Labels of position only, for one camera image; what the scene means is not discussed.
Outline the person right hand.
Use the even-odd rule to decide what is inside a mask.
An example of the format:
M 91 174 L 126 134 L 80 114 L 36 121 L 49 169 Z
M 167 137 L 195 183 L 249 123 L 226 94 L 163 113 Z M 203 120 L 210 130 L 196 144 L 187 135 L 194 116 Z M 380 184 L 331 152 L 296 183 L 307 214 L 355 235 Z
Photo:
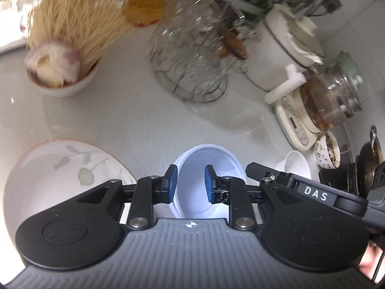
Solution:
M 373 241 L 368 243 L 366 251 L 359 263 L 359 270 L 368 278 L 373 277 L 375 268 L 383 253 L 382 249 L 378 247 Z

